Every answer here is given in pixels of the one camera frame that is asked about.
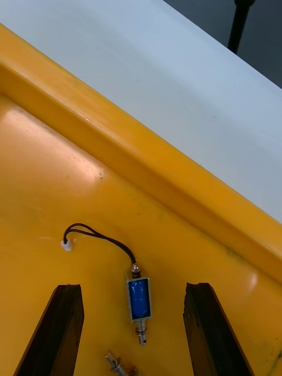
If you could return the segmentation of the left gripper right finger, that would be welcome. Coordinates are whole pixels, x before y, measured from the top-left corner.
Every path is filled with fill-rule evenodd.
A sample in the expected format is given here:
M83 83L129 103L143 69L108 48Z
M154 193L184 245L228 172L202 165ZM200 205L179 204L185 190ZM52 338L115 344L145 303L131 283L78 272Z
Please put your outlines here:
M183 321L194 375L254 374L210 284L186 284Z

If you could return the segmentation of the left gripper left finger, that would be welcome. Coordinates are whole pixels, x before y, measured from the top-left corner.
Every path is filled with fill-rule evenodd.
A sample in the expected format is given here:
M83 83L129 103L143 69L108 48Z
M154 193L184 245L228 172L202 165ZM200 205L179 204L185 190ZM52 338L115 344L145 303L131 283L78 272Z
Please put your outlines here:
M81 286L57 286L14 374L73 375L84 317Z

